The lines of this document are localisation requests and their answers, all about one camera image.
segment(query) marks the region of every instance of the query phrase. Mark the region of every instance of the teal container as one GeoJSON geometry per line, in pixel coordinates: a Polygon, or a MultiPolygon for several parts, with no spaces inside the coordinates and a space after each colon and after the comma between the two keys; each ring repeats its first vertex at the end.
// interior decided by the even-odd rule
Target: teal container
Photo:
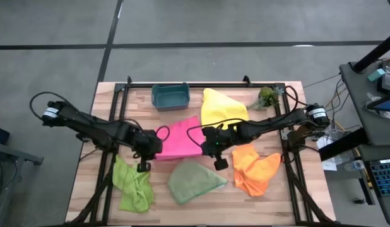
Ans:
{"type": "Polygon", "coordinates": [[[183,110],[189,104],[189,85],[163,86],[151,88],[151,102],[158,111],[183,110]]]}

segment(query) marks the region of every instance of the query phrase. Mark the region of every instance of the floor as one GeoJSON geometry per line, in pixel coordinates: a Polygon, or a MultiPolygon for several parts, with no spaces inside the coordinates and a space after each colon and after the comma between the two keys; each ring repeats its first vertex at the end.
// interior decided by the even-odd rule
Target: floor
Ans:
{"type": "MultiPolygon", "coordinates": [[[[54,91],[87,112],[97,82],[128,75],[134,81],[248,75],[308,85],[337,74],[340,64],[359,60],[388,35],[386,0],[0,0],[0,127],[10,131],[10,146],[45,156],[42,166],[23,170],[7,226],[62,223],[80,154],[74,132],[43,127],[31,114],[34,94],[54,91]],[[294,47],[303,44],[315,47],[294,47]]],[[[307,101],[327,104],[338,80],[306,88],[307,101]]],[[[53,99],[39,98],[34,107],[42,111],[53,99]]],[[[336,120],[360,123],[350,99],[336,120]]],[[[338,221],[389,226],[379,206],[352,203],[363,196],[357,180],[328,185],[338,221]]]]}

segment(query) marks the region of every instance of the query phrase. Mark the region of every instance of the small plant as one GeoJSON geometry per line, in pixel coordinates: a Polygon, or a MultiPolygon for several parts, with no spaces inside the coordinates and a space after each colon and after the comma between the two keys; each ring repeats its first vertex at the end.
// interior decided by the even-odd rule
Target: small plant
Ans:
{"type": "Polygon", "coordinates": [[[282,94],[283,89],[275,87],[272,90],[272,88],[262,87],[261,91],[258,93],[258,100],[249,105],[247,108],[252,110],[264,110],[270,106],[278,106],[279,96],[282,94]]]}

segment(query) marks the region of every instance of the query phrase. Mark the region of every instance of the wooden table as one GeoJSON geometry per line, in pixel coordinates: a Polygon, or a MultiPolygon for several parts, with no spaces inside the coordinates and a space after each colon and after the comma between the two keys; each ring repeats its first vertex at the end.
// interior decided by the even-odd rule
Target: wooden table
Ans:
{"type": "MultiPolygon", "coordinates": [[[[300,101],[305,102],[301,82],[285,83],[292,85],[297,90],[300,101]]],[[[114,85],[115,83],[99,83],[94,98],[92,115],[108,119],[114,85]]],[[[204,88],[191,88],[191,101],[189,108],[186,110],[157,112],[151,104],[151,90],[149,88],[130,88],[125,117],[137,120],[144,129],[156,129],[161,125],[168,125],[193,115],[197,115],[201,119],[203,90],[204,88]]],[[[249,105],[257,98],[259,88],[216,88],[215,90],[242,102],[244,105],[249,105]]],[[[289,99],[289,102],[292,109],[294,102],[291,99],[289,99]]],[[[249,116],[251,120],[263,120],[275,116],[275,110],[274,108],[260,112],[250,110],[249,116]]],[[[263,134],[252,144],[261,158],[273,153],[282,153],[278,131],[263,134]]],[[[311,142],[309,146],[315,147],[316,145],[311,142]]],[[[93,144],[85,144],[81,155],[83,156],[93,149],[93,144]]],[[[199,196],[183,206],[175,203],[167,187],[171,172],[182,160],[152,161],[150,183],[155,194],[155,203],[151,205],[151,209],[141,214],[118,210],[121,191],[114,188],[109,212],[109,224],[294,224],[285,166],[280,166],[277,174],[269,181],[269,187],[263,196],[249,197],[245,192],[234,186],[231,155],[233,149],[230,148],[223,153],[223,157],[229,162],[229,168],[217,172],[217,174],[226,178],[229,183],[225,187],[199,196]]],[[[119,154],[129,165],[138,161],[132,158],[133,153],[125,146],[120,147],[119,154]]],[[[335,219],[319,154],[306,149],[300,155],[307,190],[324,213],[331,219],[335,219]]],[[[100,157],[101,152],[97,151],[79,164],[66,221],[75,218],[92,196],[97,181],[100,157]]],[[[198,161],[210,170],[215,169],[213,166],[215,159],[213,158],[202,156],[191,159],[198,161]]],[[[105,193],[102,200],[100,200],[97,219],[100,219],[102,215],[104,197],[105,193]]],[[[298,203],[302,217],[305,217],[300,195],[298,195],[298,203]]]]}

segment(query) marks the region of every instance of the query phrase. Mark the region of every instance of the lime green towel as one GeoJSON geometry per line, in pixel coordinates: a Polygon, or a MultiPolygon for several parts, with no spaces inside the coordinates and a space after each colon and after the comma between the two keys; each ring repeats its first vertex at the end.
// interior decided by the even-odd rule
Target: lime green towel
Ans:
{"type": "Polygon", "coordinates": [[[178,204],[227,184],[227,180],[195,161],[183,161],[168,180],[168,187],[178,204]]]}
{"type": "Polygon", "coordinates": [[[122,191],[119,209],[131,212],[146,212],[154,201],[149,184],[150,172],[138,173],[116,156],[112,183],[122,191]]]}

